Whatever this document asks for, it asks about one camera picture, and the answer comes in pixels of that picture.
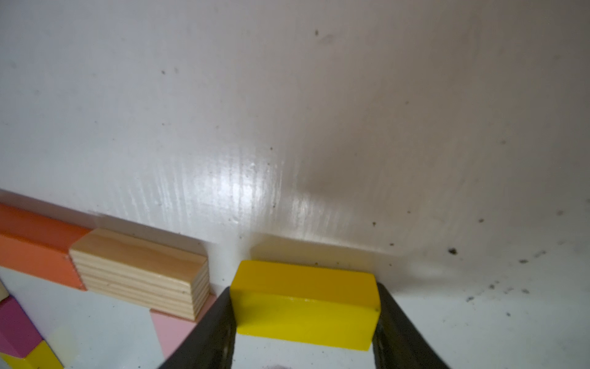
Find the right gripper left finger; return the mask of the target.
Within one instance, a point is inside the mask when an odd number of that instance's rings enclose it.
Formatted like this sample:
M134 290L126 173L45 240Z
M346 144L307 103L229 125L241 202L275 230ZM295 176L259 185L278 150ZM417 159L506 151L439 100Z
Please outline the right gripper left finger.
M237 322L227 287L160 369L230 369Z

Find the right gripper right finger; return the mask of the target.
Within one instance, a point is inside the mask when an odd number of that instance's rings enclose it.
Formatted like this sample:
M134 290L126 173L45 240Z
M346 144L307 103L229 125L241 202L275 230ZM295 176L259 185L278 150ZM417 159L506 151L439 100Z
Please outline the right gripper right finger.
M432 349L386 287L377 283L381 312L373 335L373 354L380 369L449 369Z

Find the light pink block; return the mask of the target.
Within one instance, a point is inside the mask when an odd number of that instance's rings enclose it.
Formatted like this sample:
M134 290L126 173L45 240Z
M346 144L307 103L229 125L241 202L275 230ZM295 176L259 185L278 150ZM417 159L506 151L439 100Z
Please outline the light pink block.
M209 295L195 321L179 318L154 309L150 310L151 320L165 360L170 358L181 346L216 300L215 295Z

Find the yellow block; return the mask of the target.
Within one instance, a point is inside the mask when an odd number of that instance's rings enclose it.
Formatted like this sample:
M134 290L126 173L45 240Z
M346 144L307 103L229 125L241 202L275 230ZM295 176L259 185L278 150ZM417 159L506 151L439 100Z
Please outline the yellow block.
M64 368L46 341L42 341L24 358L17 358L7 354L1 354L1 358L12 369Z
M241 335L357 351L381 312L372 274L268 261L242 261L230 299Z

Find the wooden block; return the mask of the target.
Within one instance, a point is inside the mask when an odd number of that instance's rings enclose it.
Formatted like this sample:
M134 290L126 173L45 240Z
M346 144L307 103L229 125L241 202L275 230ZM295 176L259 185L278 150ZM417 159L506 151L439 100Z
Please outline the wooden block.
M10 293L4 286L2 282L0 282L0 301L4 301L6 298L10 296Z
M207 257L95 229L69 250L87 290L196 321L210 295Z

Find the magenta block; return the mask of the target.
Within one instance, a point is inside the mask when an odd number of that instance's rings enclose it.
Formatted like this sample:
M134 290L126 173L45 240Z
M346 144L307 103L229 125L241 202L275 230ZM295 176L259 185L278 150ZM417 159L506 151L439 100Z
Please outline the magenta block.
M43 341L28 315L12 296L1 301L1 353L25 358Z

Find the orange block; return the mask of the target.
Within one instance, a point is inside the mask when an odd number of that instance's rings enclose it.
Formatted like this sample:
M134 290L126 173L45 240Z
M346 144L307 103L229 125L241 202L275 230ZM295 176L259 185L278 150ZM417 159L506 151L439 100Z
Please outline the orange block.
M89 232L88 228L3 204L1 266L84 291L69 251Z

